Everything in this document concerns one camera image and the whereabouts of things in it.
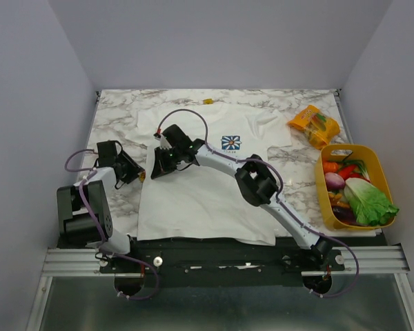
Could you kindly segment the white t-shirt with flower print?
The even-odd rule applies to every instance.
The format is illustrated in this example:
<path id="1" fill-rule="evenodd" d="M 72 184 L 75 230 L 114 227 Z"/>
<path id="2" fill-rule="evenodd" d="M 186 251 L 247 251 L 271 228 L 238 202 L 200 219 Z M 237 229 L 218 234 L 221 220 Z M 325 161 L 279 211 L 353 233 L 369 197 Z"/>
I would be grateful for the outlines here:
<path id="1" fill-rule="evenodd" d="M 139 203 L 137 238 L 231 238 L 274 245 L 287 231 L 269 213 L 248 204 L 236 180 L 211 168 L 192 165 L 151 179 L 157 128 L 178 125 L 191 139 L 237 159 L 257 154 L 267 159 L 271 147 L 291 145 L 287 118 L 278 111 L 214 103 L 173 113 L 169 107 L 141 110 L 127 139 L 147 147 L 146 174 Z"/>

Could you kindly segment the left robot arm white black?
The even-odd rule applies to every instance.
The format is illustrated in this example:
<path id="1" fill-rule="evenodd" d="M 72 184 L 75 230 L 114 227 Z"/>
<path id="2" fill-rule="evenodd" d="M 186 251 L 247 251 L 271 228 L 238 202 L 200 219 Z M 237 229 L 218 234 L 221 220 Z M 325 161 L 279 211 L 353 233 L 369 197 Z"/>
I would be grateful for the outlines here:
<path id="1" fill-rule="evenodd" d="M 81 153 L 95 154 L 96 161 L 87 168 L 71 168 L 69 163 Z M 95 150 L 86 148 L 72 153 L 64 169 L 84 176 L 57 189 L 60 238 L 68 245 L 115 253 L 115 263 L 122 271 L 134 271 L 139 255 L 130 249 L 130 236 L 115 230 L 107 194 L 140 179 L 145 170 L 116 140 L 99 142 Z"/>

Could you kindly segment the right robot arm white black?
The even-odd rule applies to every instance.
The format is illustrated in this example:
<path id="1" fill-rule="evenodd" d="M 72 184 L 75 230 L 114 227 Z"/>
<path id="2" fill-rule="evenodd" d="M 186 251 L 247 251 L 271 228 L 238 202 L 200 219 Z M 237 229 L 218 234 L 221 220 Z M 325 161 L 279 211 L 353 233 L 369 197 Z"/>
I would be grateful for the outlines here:
<path id="1" fill-rule="evenodd" d="M 210 147 L 205 139 L 190 139 L 175 124 L 164 131 L 158 130 L 154 138 L 159 141 L 159 146 L 155 148 L 152 179 L 176 171 L 182 162 L 230 175 L 236 180 L 247 203 L 265 210 L 292 235 L 303 250 L 308 268 L 319 270 L 328 263 L 328 254 L 333 247 L 331 240 L 314 230 L 308 221 L 300 219 L 293 207 L 281 199 L 282 178 L 260 156 L 252 154 L 246 159 L 233 158 Z"/>

